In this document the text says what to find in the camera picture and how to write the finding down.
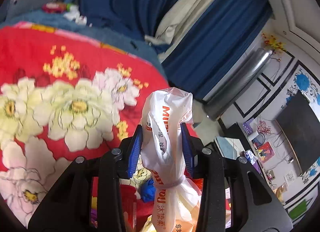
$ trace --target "tile floor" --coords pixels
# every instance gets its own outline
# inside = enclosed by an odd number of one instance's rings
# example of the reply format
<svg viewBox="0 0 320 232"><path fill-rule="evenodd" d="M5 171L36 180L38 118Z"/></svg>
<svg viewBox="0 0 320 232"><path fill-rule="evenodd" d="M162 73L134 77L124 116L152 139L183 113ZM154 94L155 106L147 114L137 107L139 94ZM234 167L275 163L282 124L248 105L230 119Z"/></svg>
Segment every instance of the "tile floor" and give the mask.
<svg viewBox="0 0 320 232"><path fill-rule="evenodd" d="M192 116L193 122L199 123L196 125L195 131L204 145L212 142L216 136L223 136L219 123L207 118L202 109L202 104L196 100L192 102Z"/></svg>

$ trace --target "floral bedspread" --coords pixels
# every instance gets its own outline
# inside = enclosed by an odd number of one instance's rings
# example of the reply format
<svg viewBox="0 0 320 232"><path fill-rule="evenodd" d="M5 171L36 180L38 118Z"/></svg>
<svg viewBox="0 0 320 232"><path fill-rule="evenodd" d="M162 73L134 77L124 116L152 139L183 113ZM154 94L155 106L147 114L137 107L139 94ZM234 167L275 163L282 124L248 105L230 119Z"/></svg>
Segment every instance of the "floral bedspread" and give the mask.
<svg viewBox="0 0 320 232"><path fill-rule="evenodd" d="M0 193L27 227L68 164L118 147L168 84L141 58L29 22L1 29L0 47Z"/></svg>

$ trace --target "metal bolt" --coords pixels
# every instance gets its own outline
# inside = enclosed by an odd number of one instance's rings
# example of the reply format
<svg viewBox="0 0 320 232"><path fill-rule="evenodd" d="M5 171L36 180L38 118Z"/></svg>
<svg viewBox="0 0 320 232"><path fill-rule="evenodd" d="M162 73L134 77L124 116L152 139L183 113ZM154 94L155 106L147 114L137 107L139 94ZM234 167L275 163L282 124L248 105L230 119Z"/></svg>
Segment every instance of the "metal bolt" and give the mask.
<svg viewBox="0 0 320 232"><path fill-rule="evenodd" d="M112 151L111 151L111 153L112 153L113 155L119 155L119 154L121 153L121 150L120 150L119 148L113 148Z"/></svg>
<svg viewBox="0 0 320 232"><path fill-rule="evenodd" d="M76 163L82 163L84 162L84 157L83 156L79 156L76 158Z"/></svg>
<svg viewBox="0 0 320 232"><path fill-rule="evenodd" d="M211 151L210 148L203 148L203 149L202 149L202 153L205 154L205 155L210 155L211 152L212 152L212 151Z"/></svg>
<svg viewBox="0 0 320 232"><path fill-rule="evenodd" d="M247 160L246 157L240 156L240 157L239 157L239 162L241 162L241 163L247 163L248 160Z"/></svg>

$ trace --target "television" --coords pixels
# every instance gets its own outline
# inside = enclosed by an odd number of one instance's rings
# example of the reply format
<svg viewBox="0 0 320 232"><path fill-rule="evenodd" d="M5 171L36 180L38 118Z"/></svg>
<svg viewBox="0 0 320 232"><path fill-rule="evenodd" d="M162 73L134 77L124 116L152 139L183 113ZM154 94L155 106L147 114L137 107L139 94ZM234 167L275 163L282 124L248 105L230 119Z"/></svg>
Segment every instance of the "television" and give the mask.
<svg viewBox="0 0 320 232"><path fill-rule="evenodd" d="M276 118L304 173L320 156L320 122L298 91Z"/></svg>

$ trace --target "knotted plastic bag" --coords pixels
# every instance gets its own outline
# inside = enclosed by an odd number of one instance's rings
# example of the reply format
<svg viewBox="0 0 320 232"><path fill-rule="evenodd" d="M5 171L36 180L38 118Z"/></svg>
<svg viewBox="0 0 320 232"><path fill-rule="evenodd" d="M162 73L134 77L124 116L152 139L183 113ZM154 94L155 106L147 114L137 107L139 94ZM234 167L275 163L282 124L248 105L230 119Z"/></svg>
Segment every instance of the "knotted plastic bag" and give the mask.
<svg viewBox="0 0 320 232"><path fill-rule="evenodd" d="M200 196L184 175L180 123L192 123L192 94L177 88L153 92L142 111L142 164L156 187L152 223L157 232L196 229Z"/></svg>

